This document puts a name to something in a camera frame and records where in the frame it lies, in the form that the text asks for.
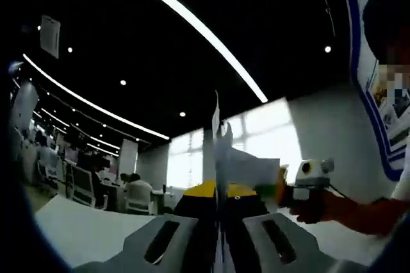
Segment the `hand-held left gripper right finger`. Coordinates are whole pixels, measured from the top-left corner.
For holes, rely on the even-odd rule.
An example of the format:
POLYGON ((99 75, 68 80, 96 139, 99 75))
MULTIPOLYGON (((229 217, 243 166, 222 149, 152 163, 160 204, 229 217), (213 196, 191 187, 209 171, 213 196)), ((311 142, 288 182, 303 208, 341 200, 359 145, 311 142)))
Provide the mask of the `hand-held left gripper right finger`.
POLYGON ((318 272, 316 239, 280 213, 252 215, 254 195, 224 194, 224 272, 318 272))

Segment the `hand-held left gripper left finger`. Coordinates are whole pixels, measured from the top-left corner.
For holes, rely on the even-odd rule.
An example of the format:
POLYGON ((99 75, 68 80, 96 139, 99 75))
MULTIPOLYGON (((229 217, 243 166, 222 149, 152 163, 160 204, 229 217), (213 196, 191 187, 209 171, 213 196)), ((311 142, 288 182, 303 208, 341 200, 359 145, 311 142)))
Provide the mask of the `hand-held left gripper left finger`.
POLYGON ((126 238, 133 272, 212 272, 217 247, 216 183, 187 189, 172 214, 156 217, 126 238))

